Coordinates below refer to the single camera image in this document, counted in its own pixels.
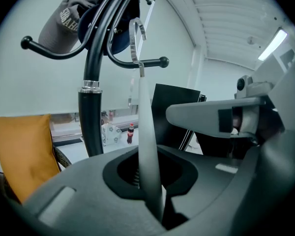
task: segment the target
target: white ceiling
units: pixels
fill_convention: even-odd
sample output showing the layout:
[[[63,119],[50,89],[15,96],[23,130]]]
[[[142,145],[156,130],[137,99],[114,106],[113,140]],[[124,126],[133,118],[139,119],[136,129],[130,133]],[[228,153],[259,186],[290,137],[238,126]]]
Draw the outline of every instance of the white ceiling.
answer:
[[[274,0],[192,1],[203,26],[207,58],[250,69],[286,20]],[[247,43],[249,37],[255,44]]]

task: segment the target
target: bottle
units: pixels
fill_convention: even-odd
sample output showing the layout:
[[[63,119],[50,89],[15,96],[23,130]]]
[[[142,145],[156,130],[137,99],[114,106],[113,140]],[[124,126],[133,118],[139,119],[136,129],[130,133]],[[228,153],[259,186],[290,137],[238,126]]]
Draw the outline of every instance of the bottle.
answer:
[[[132,137],[133,137],[133,123],[130,124],[130,127],[128,129],[128,138],[127,138],[127,143],[131,144],[132,143]]]

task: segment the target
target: ceiling light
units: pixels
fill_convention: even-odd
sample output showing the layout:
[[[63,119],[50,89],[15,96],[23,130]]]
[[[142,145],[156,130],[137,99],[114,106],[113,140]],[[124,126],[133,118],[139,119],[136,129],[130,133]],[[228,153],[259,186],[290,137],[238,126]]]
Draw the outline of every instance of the ceiling light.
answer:
[[[286,38],[287,33],[280,29],[275,37],[272,39],[271,43],[267,46],[267,48],[261,53],[259,56],[259,60],[264,61],[271,53],[275,51],[276,48],[283,42]]]

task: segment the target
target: wall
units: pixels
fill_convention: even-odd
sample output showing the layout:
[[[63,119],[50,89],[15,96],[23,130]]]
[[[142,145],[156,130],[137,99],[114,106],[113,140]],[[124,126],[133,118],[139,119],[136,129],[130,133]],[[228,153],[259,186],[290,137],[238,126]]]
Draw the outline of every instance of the wall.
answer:
[[[71,113],[78,111],[77,88],[82,84],[87,52],[66,60],[52,60],[20,47],[30,35],[38,39],[41,29],[62,0],[19,0],[0,27],[0,116]],[[148,13],[141,0],[141,19]],[[141,59],[167,56],[168,68],[146,68],[150,95],[155,83],[186,87],[193,45],[178,15],[166,0],[156,0]],[[129,48],[117,55],[131,61]],[[126,108],[134,72],[103,58],[100,86],[102,109]]]
[[[234,99],[237,80],[250,76],[252,70],[228,62],[206,59],[196,90],[207,97],[207,101]]]

